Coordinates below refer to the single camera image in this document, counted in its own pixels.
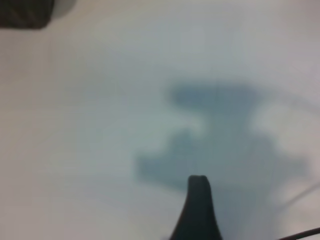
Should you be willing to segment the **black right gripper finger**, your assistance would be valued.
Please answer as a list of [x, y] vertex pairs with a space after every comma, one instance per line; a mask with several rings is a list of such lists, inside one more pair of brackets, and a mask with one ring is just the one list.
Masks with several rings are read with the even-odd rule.
[[187, 195], [171, 240], [221, 240], [215, 216], [209, 180], [204, 175], [191, 175]]

